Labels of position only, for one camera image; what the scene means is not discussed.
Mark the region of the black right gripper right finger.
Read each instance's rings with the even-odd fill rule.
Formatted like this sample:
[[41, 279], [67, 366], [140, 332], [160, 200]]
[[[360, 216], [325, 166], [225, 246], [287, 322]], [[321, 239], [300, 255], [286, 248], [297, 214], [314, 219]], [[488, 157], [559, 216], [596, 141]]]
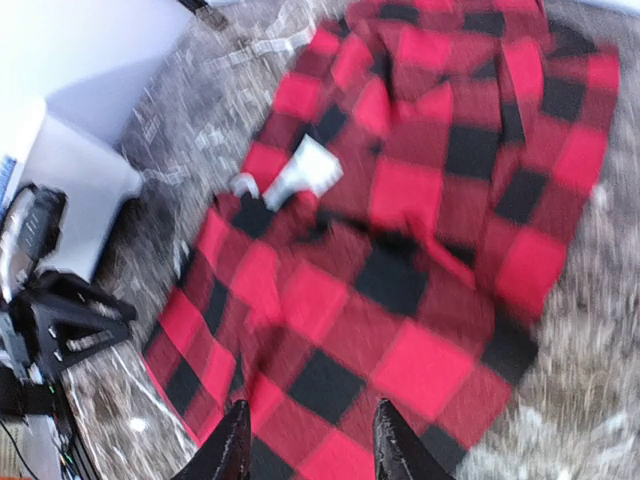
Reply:
[[375, 411], [373, 445], [378, 480], [453, 480], [387, 398]]

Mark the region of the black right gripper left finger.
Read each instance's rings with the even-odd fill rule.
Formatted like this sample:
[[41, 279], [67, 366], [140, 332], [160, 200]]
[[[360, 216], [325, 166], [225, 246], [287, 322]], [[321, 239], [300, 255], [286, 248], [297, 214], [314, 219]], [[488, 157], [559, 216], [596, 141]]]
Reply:
[[249, 403], [236, 401], [174, 480], [245, 480], [250, 478]]

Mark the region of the red black plaid shirt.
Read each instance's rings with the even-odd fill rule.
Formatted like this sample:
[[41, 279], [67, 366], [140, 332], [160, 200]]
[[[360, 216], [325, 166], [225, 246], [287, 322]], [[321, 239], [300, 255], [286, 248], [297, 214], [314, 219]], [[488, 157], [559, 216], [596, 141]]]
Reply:
[[539, 1], [322, 22], [143, 350], [195, 443], [245, 401], [254, 479], [388, 479], [408, 457], [450, 478], [536, 359], [619, 86], [617, 48]]

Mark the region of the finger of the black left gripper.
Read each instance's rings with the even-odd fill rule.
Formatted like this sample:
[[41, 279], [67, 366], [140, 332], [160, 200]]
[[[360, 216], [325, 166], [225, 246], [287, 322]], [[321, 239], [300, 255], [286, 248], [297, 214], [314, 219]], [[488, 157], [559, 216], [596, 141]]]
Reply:
[[19, 294], [27, 346], [43, 373], [61, 373], [131, 338], [136, 308], [72, 273], [48, 270]]

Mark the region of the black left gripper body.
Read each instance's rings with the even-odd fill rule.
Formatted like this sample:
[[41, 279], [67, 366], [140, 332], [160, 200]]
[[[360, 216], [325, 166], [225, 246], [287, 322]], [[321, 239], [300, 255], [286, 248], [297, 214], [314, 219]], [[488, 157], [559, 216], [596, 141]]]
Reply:
[[1, 374], [3, 415], [55, 413], [55, 297], [24, 291], [1, 308], [1, 343], [10, 365]]

